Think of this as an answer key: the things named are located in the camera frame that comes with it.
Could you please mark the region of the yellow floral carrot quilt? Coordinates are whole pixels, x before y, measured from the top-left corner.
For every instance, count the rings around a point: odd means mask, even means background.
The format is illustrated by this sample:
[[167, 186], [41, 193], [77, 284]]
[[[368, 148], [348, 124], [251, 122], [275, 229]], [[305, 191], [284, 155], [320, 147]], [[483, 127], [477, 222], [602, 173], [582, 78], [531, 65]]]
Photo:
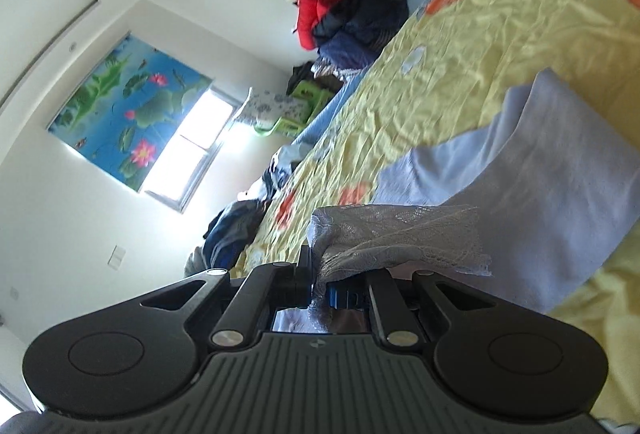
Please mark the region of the yellow floral carrot quilt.
[[[296, 261], [314, 211], [369, 204], [383, 168], [488, 126], [509, 89], [544, 70], [639, 153], [639, 0], [431, 0], [297, 167], [233, 275]], [[592, 276], [545, 313], [586, 331], [608, 355], [594, 415], [637, 423], [639, 217]]]

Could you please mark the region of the folded dark clothes stack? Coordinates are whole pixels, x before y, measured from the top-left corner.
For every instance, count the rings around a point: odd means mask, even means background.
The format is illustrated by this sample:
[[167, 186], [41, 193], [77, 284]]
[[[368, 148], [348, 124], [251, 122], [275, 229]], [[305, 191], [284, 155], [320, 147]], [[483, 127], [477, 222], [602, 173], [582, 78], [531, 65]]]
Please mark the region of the folded dark clothes stack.
[[205, 268], [232, 269], [253, 242], [267, 209], [268, 204], [259, 199], [234, 201], [225, 207], [203, 235]]

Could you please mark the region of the window with metal frame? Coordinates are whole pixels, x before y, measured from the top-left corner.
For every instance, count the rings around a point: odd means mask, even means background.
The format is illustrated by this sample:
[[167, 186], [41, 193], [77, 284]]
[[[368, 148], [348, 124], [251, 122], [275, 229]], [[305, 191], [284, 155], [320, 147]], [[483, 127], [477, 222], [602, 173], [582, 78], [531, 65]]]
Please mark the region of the window with metal frame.
[[141, 192], [182, 213], [218, 154], [240, 105], [209, 86], [168, 140]]

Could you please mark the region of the lavender long-sleeve lace top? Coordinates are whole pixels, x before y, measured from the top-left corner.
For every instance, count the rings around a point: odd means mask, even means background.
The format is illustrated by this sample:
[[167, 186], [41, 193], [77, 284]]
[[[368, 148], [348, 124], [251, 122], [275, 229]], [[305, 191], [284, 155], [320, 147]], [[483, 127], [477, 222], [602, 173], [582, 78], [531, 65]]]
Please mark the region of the lavender long-sleeve lace top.
[[314, 211], [314, 290], [371, 269], [426, 268], [544, 313], [638, 217], [638, 150], [544, 70], [509, 89], [488, 126], [383, 168], [369, 204]]

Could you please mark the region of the grey patterned blanket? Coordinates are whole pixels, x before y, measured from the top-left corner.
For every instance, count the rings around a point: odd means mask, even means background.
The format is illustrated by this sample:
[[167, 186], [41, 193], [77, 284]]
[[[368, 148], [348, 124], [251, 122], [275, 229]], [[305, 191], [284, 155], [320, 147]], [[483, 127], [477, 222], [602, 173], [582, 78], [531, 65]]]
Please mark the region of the grey patterned blanket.
[[208, 264], [203, 252], [203, 248], [201, 246], [197, 246], [193, 252], [189, 255], [188, 260], [186, 261], [186, 266], [184, 266], [184, 276], [186, 278], [192, 277], [197, 273], [208, 270]]

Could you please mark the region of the blue knitted bed sheet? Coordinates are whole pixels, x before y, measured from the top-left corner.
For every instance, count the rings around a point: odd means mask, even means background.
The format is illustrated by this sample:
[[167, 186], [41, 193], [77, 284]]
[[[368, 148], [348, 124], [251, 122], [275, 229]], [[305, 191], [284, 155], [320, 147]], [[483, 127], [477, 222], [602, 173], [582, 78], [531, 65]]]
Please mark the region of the blue knitted bed sheet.
[[360, 73], [349, 79], [341, 90], [322, 108], [320, 113], [314, 120], [292, 141], [293, 145], [306, 143], [306, 145], [314, 146], [329, 128], [334, 117], [345, 103], [355, 94], [363, 77], [369, 72], [369, 68], [365, 68]]

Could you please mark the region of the white wall switch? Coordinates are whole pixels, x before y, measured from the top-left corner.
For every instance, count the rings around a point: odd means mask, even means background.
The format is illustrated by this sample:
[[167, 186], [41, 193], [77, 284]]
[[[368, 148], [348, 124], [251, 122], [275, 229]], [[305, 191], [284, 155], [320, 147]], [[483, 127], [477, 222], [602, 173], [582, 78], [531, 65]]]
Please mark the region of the white wall switch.
[[122, 261], [124, 260], [126, 255], [126, 250], [119, 245], [115, 245], [114, 249], [108, 258], [107, 266], [111, 267], [111, 269], [118, 270], [120, 266], [122, 266]]

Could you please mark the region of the green plastic stool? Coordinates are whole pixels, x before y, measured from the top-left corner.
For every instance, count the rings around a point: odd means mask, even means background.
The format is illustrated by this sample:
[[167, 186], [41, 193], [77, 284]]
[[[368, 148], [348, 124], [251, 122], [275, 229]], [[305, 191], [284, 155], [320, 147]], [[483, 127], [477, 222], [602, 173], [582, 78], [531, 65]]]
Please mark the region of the green plastic stool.
[[259, 136], [279, 134], [288, 138], [297, 137], [334, 97], [330, 90], [320, 87], [311, 80], [299, 82], [291, 94], [286, 94], [303, 102], [303, 108], [296, 115], [281, 117], [270, 129], [254, 127]]

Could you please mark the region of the crumpled white plastic bag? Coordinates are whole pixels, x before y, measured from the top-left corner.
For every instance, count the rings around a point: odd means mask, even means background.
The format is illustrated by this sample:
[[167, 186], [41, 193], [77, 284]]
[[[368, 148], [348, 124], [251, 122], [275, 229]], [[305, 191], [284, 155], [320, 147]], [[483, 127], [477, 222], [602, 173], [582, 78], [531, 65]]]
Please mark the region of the crumpled white plastic bag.
[[273, 154], [269, 166], [262, 173], [262, 183], [268, 198], [272, 198], [284, 187], [308, 152], [309, 148], [305, 143], [297, 143], [283, 146]]

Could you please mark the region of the dark navy clothes pile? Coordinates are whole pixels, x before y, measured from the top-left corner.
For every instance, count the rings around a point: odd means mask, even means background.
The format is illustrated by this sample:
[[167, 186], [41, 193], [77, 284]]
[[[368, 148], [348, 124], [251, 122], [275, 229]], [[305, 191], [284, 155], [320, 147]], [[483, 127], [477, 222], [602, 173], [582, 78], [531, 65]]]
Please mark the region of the dark navy clothes pile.
[[337, 68], [362, 70], [378, 59], [408, 16], [406, 0], [341, 0], [311, 37], [320, 56]]

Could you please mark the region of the lotus print roller blind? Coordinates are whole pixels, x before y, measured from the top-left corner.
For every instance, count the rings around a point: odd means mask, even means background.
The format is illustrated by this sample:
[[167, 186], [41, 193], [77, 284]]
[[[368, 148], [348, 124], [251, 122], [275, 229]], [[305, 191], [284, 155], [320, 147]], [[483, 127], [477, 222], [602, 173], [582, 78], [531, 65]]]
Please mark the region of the lotus print roller blind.
[[134, 191], [212, 80], [127, 34], [91, 70], [48, 131]]

